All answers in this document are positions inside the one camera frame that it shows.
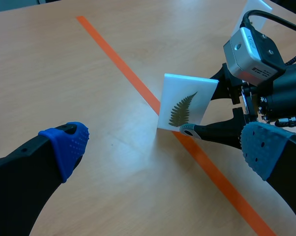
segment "orange tape line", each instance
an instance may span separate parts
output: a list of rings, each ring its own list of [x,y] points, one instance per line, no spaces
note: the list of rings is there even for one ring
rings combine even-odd
[[[146,102],[157,114],[159,114],[160,102],[153,95],[153,93],[120,58],[120,56],[113,50],[113,48],[104,40],[104,38],[84,16],[78,16],[77,20],[95,40],[95,42],[102,48],[102,50],[112,60],[112,62],[118,67],[118,69],[125,75],[125,77],[135,87],[144,100],[146,100]],[[258,235],[276,235],[191,137],[182,135],[178,132],[173,132],[173,134]]]

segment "wooden table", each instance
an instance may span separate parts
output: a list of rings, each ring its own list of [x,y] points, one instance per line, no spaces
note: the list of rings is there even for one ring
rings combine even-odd
[[[85,16],[160,99],[164,73],[210,77],[220,69],[244,5],[63,0],[0,13],[0,157],[68,121],[90,131],[81,164],[32,236],[256,235],[175,136],[156,130],[156,113],[76,19]],[[270,21],[263,32],[285,61],[296,55],[296,32]],[[231,118],[232,107],[212,101],[203,124]],[[296,235],[292,210],[240,150],[196,142],[273,232]]]

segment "fern print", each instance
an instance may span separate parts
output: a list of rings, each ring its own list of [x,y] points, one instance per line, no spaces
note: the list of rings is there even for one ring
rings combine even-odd
[[[171,112],[171,118],[169,125],[180,127],[181,125],[187,124],[189,119],[189,105],[192,102],[193,97],[197,94],[194,93],[190,96],[187,96],[183,100],[181,100],[179,103],[177,103],[176,106],[172,109]]]

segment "blue gripper pad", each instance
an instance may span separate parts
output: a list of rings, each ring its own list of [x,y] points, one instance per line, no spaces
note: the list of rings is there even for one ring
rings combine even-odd
[[[245,161],[266,181],[281,156],[286,142],[295,134],[270,124],[248,123],[241,134]]]
[[[77,160],[85,153],[89,139],[88,128],[85,125],[80,122],[69,122],[67,124],[77,125],[74,134],[66,134],[63,130],[55,128],[39,132],[39,135],[49,138],[52,143],[63,183],[73,173]]]

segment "white paper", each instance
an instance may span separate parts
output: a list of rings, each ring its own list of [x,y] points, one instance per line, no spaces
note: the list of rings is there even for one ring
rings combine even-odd
[[[186,119],[187,123],[200,124],[217,84],[213,79],[165,74],[158,128],[179,131],[179,124]]]
[[[261,11],[266,11],[266,12],[271,12],[272,8],[267,5],[265,2],[263,2],[262,0],[248,0],[241,15],[239,20],[237,21],[237,24],[235,26],[235,29],[233,30],[231,36],[233,36],[239,29],[240,29],[240,25],[243,19],[243,15],[250,10],[261,10]],[[260,17],[260,16],[250,16],[250,22],[252,22],[252,25],[254,26],[254,28],[257,31],[261,31],[265,22],[266,22],[266,18],[264,17]]]

